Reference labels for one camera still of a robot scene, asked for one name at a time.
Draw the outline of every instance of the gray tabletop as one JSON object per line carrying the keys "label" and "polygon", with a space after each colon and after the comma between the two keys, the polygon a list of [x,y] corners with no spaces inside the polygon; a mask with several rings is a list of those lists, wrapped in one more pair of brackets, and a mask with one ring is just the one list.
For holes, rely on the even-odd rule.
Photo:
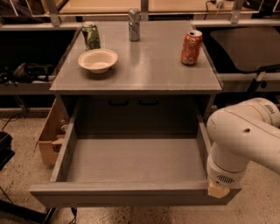
{"label": "gray tabletop", "polygon": [[141,22],[141,39],[131,42],[128,22],[97,22],[101,48],[118,54],[118,61],[104,74],[93,74],[78,65],[85,52],[82,33],[68,54],[51,90],[61,95],[121,93],[204,94],[221,91],[221,85],[201,49],[195,66],[180,61],[190,21]]}

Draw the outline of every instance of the soda can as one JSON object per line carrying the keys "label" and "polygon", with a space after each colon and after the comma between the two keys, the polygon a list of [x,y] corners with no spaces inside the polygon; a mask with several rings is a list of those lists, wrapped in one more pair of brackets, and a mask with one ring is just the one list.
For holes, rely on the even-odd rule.
{"label": "soda can", "polygon": [[101,48],[99,32],[96,24],[92,22],[85,22],[81,27],[81,31],[85,38],[85,45],[87,51]]}
{"label": "soda can", "polygon": [[195,65],[200,55],[202,45],[202,32],[189,31],[184,38],[183,50],[181,53],[181,61],[183,64],[192,66]]}
{"label": "soda can", "polygon": [[140,39],[140,10],[129,10],[129,39],[131,41],[138,41]]}

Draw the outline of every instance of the drawer handle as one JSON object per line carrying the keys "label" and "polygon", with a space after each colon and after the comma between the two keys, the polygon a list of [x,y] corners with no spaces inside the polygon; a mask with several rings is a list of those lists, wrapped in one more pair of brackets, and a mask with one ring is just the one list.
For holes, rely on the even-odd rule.
{"label": "drawer handle", "polygon": [[143,100],[142,98],[139,98],[138,101],[139,101],[139,104],[142,106],[157,106],[159,99],[156,98],[156,99],[154,99],[154,101],[146,101],[146,100]]}
{"label": "drawer handle", "polygon": [[112,106],[112,107],[125,107],[127,105],[129,105],[130,103],[130,100],[129,98],[126,98],[124,101],[120,101],[120,100],[112,100],[112,99],[109,99],[108,101],[108,105]]}

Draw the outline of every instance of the silver can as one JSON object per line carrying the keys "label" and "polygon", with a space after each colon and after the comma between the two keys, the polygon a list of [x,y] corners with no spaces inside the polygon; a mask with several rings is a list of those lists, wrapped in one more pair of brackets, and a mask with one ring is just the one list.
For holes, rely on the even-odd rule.
{"label": "silver can", "polygon": [[133,8],[129,10],[129,39],[140,40],[140,10]]}
{"label": "silver can", "polygon": [[86,51],[100,48],[100,38],[96,24],[85,22],[81,31],[85,38]]}

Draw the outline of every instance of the red soda can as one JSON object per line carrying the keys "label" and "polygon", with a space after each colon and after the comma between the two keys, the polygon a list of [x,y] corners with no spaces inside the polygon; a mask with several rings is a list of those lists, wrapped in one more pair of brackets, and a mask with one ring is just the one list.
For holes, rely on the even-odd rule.
{"label": "red soda can", "polygon": [[195,65],[200,55],[200,47],[202,45],[202,32],[189,31],[184,38],[183,50],[181,53],[181,61],[183,64]]}

